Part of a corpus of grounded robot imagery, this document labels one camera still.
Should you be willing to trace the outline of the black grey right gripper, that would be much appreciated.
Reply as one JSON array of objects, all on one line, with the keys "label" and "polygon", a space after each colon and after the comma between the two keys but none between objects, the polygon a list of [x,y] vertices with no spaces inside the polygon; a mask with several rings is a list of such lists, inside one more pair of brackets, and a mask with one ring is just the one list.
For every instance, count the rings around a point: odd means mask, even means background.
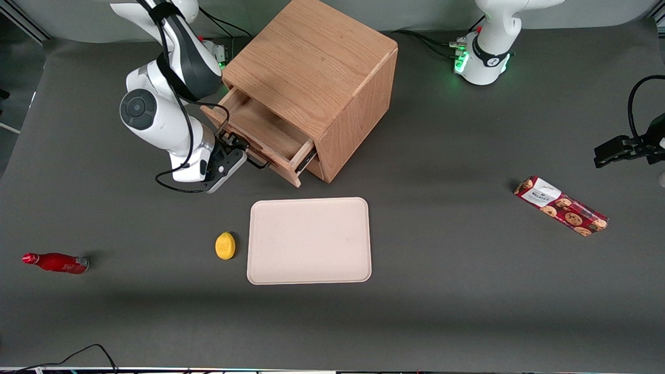
[{"label": "black grey right gripper", "polygon": [[249,143],[242,141],[234,132],[218,130],[218,140],[207,163],[202,190],[207,194],[214,193],[251,158],[249,150]]}]

